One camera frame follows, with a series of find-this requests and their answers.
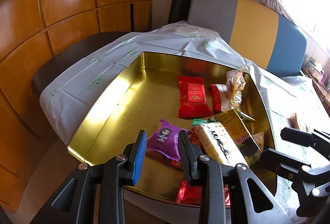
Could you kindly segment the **wooden wall cabinet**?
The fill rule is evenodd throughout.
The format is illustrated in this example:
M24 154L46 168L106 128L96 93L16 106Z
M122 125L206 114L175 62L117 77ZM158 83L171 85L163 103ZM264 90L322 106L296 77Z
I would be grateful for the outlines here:
M151 0L1 0L1 207L15 213L54 139L31 82L48 60L106 31L147 31Z

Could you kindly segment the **grey yellow blue headboard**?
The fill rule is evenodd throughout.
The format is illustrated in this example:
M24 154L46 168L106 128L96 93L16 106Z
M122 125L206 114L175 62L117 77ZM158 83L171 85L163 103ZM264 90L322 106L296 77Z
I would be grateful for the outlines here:
M297 76L306 38L284 16L252 0L191 0L188 24L219 33L241 56L277 77Z

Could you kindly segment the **purple box on side table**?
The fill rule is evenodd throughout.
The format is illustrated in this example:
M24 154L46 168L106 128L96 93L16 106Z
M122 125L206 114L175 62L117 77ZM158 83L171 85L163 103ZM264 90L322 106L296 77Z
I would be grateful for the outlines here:
M325 83L326 78L327 78L327 74L324 72L324 70L321 70L320 71L320 76L321 76L321 78L319 80L319 84L324 86L324 83Z

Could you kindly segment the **patterned tissue box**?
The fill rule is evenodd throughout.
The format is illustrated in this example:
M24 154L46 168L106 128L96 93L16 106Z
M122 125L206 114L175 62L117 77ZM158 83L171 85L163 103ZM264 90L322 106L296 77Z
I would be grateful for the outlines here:
M313 76L322 75L322 66L313 57L309 58L309 60L306 64L306 69Z

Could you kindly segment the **red foil snack packet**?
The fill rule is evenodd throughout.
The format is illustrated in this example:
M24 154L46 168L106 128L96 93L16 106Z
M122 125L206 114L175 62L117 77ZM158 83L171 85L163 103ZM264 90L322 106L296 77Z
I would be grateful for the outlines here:
M183 119L212 116L212 109L206 101L203 77L179 76L180 108L178 117Z

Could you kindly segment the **green-edged cracker packet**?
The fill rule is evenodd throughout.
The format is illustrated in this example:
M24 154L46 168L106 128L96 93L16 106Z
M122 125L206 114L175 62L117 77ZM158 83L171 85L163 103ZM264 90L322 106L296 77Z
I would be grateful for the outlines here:
M192 122L192 130L197 135L206 154L220 164L232 167L238 163L248 165L220 122L195 119Z

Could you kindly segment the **wooden side table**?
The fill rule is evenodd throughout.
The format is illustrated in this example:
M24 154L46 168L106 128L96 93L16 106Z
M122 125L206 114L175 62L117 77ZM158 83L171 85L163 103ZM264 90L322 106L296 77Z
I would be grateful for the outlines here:
M323 107L329 114L329 94L326 92L324 87L321 86L314 77L312 77L312 75L305 67L302 67L302 72L304 73L304 75L312 79L313 88L316 91L321 103L323 104Z

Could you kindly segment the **red patterned snack bar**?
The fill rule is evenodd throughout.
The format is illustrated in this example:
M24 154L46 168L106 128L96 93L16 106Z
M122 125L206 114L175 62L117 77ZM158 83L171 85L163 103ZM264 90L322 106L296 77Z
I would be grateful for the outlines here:
M171 160L170 165L181 170L183 169L181 162L177 160Z

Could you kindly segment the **white green-cloud tablecloth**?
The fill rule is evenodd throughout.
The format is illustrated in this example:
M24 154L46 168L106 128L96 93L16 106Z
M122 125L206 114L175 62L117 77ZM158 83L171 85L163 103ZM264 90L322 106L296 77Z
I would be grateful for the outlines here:
M329 131L329 117L305 76L277 77L243 58L217 33L175 23L148 33L94 36L44 64L33 81L40 105L70 154L90 165L106 162L132 143L139 130L151 136L160 120L188 129L178 116L180 75L198 76L205 85L223 84L226 72L243 69L241 109L254 122L251 133L265 134L265 147L306 161L328 160L312 148L281 139L294 112Z

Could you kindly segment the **clear brown snack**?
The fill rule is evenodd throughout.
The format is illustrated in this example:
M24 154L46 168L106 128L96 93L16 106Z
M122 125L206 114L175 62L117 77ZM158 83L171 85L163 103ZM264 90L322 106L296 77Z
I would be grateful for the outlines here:
M229 94L230 104L233 108L238 109L242 102L242 91L246 85L244 79L244 70L246 65L236 70L226 72L226 86Z

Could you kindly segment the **white and red snack packet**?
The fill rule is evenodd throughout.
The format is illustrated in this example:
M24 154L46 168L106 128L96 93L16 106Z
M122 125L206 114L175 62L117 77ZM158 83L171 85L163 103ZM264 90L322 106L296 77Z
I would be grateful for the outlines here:
M226 112L233 109L230 93L224 84L211 84L211 97L214 113Z

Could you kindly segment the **shiny red candy packet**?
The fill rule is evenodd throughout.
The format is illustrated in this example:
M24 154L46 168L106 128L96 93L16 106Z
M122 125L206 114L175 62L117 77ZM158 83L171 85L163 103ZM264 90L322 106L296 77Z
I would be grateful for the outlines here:
M183 180L178 189L176 203L186 205L200 205L202 186L191 186L187 180Z

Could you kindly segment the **purple snack packet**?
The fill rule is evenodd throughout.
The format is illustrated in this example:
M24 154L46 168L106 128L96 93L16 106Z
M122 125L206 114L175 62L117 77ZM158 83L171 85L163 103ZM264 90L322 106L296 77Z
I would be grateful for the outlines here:
M178 149L178 134L186 131L190 135L191 131L174 126L168 121L160 120L159 128L147 140L147 148L159 152L171 160L180 161Z

